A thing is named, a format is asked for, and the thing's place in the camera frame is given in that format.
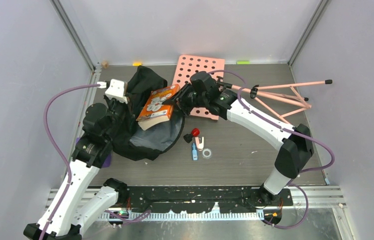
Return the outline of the black student backpack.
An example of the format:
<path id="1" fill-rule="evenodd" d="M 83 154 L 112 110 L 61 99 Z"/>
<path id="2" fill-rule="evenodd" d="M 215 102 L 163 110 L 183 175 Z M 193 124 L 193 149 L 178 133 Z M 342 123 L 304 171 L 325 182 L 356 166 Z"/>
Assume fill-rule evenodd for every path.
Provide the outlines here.
<path id="1" fill-rule="evenodd" d="M 142 130 L 136 118 L 139 116 L 151 91 L 162 89 L 167 81 L 152 69 L 139 66 L 127 82 L 128 104 L 134 115 L 133 121 L 123 120 L 112 141 L 113 152 L 133 161 L 155 160 L 159 155 L 172 148 L 181 137 L 185 125 L 182 112 L 174 110 L 169 121 Z"/>

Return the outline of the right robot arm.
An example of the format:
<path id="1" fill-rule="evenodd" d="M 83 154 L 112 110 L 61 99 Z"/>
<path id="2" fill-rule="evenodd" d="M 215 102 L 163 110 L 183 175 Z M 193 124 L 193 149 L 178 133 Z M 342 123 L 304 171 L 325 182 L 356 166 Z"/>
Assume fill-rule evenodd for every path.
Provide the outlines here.
<path id="1" fill-rule="evenodd" d="M 278 151 L 274 169 L 258 191 L 258 200 L 263 205 L 275 204 L 280 199 L 281 190 L 298 177 L 313 156 L 307 126 L 278 122 L 240 100 L 232 90 L 221 90 L 217 85 L 194 87 L 187 84 L 163 104 L 173 106 L 185 115 L 189 115 L 193 108 L 206 108 L 212 115 L 247 128 Z"/>

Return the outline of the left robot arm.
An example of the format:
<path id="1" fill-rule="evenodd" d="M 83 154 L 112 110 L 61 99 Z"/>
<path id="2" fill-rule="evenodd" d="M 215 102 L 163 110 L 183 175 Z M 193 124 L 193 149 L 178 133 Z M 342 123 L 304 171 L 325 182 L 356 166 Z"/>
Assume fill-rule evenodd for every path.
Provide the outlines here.
<path id="1" fill-rule="evenodd" d="M 37 223 L 26 226 L 23 234 L 30 240 L 80 240 L 88 228 L 111 206 L 122 207 L 129 192 L 125 183 L 114 178 L 86 204 L 79 206 L 93 178 L 113 150 L 113 140 L 128 116 L 128 107 L 116 99 L 95 103 L 86 110 L 84 134 L 76 143 L 70 170 L 47 211 Z"/>

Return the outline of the orange treehouse book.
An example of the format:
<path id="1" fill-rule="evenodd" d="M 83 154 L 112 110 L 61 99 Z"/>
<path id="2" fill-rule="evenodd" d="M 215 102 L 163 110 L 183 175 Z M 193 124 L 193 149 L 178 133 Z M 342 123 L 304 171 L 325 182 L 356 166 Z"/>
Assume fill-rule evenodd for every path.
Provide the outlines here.
<path id="1" fill-rule="evenodd" d="M 169 121 L 173 106 L 163 102 L 173 97 L 179 90 L 180 86 L 174 84 L 151 91 L 150 97 L 136 119 L 139 127 L 146 131 L 157 124 Z"/>

